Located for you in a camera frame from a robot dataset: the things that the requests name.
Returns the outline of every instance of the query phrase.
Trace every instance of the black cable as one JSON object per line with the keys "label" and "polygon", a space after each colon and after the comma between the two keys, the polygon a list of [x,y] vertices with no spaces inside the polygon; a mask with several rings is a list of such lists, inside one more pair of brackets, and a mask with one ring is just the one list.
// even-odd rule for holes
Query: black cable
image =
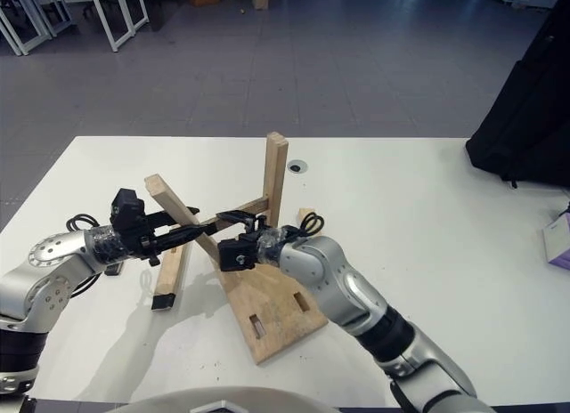
{"label": "black cable", "polygon": [[[87,223],[92,228],[96,228],[99,226],[99,222],[97,222],[97,220],[91,215],[80,214],[80,215],[74,215],[67,222],[65,222],[65,227],[70,232],[81,231],[81,228],[79,228],[79,226],[77,225],[77,223],[79,222]],[[94,285],[95,282],[97,282],[99,277],[101,277],[100,273],[81,281],[75,288],[74,292],[71,294],[71,298],[84,294],[89,288],[91,288]]]}
{"label": "black cable", "polygon": [[92,217],[91,215],[81,214],[81,215],[74,215],[73,217],[71,217],[67,222],[65,222],[65,227],[70,232],[81,231],[81,228],[77,226],[77,222],[87,223],[92,228],[100,226],[99,222],[97,222],[97,220],[95,220],[95,218]]}
{"label": "black cable", "polygon": [[305,216],[299,229],[302,237],[312,237],[319,233],[324,227],[324,219],[314,211]]}

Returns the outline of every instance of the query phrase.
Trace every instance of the wooden base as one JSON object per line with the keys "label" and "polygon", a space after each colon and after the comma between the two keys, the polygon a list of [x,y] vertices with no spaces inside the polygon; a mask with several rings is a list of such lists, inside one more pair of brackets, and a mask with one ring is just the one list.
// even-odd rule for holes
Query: wooden base
{"label": "wooden base", "polygon": [[294,279],[268,264],[217,276],[256,364],[324,327],[328,320]]}

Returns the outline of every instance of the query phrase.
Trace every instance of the clear plastic wrap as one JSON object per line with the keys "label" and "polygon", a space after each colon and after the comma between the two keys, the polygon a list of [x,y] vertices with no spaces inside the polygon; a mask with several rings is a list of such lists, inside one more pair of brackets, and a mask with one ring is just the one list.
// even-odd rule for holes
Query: clear plastic wrap
{"label": "clear plastic wrap", "polygon": [[101,263],[121,262],[131,255],[120,235],[113,230],[112,226],[92,228],[89,230],[89,236],[85,238],[87,245]]}
{"label": "clear plastic wrap", "polygon": [[257,260],[260,263],[279,266],[279,256],[286,237],[285,228],[271,228],[264,231],[257,240]]}

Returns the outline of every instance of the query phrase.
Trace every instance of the wooden plank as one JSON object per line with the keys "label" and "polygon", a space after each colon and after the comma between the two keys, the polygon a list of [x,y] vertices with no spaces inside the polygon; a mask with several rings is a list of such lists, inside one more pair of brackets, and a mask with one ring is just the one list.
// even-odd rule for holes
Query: wooden plank
{"label": "wooden plank", "polygon": [[183,274],[183,258],[189,244],[171,248],[162,255],[159,278],[152,297],[153,311],[172,308]]}
{"label": "wooden plank", "polygon": [[288,148],[289,142],[281,134],[270,133],[267,135],[265,144],[264,196],[269,199],[269,209],[265,215],[267,216],[267,224],[274,228],[279,223]]}
{"label": "wooden plank", "polygon": [[[193,215],[184,205],[170,186],[158,174],[151,175],[144,179],[146,190],[152,198],[157,201],[162,208],[181,226],[186,224],[200,224],[198,218]],[[216,241],[206,234],[196,238],[196,242],[206,250],[212,259],[219,261]]]}
{"label": "wooden plank", "polygon": [[[254,199],[253,201],[249,201],[243,206],[238,206],[233,210],[240,210],[240,211],[245,211],[247,213],[252,213],[254,215],[258,215],[266,211],[268,207],[269,207],[269,199],[267,199],[266,197],[262,197]],[[230,226],[233,226],[233,223],[227,222],[225,220],[220,220],[216,216],[202,222],[202,224],[211,224],[211,223],[216,224],[216,232],[222,231],[226,228],[229,228]]]}
{"label": "wooden plank", "polygon": [[259,264],[249,271],[216,270],[256,364],[328,322],[309,292],[271,265]]}

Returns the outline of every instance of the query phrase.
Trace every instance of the vertical wooden post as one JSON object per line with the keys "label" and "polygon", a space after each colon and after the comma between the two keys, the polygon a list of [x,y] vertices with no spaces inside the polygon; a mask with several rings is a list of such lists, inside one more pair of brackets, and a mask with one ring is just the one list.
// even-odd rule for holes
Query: vertical wooden post
{"label": "vertical wooden post", "polygon": [[265,144],[264,196],[269,200],[269,209],[265,212],[265,215],[267,216],[267,224],[274,228],[279,223],[288,149],[289,142],[281,134],[269,133],[267,135]]}

